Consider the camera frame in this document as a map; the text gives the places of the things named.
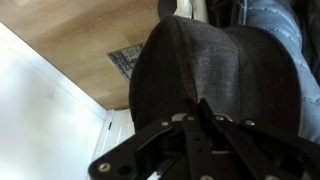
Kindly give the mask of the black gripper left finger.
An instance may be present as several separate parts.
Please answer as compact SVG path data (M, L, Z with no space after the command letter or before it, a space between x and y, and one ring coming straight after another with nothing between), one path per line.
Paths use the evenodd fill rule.
M195 115L157 120L92 162L90 180L147 180L155 171L162 180L200 180L199 130Z

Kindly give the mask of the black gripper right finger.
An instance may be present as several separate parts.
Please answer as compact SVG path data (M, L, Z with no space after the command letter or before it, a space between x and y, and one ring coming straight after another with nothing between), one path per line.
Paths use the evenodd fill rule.
M235 123L199 103L213 156L239 180L320 180L320 146L283 130L245 119Z

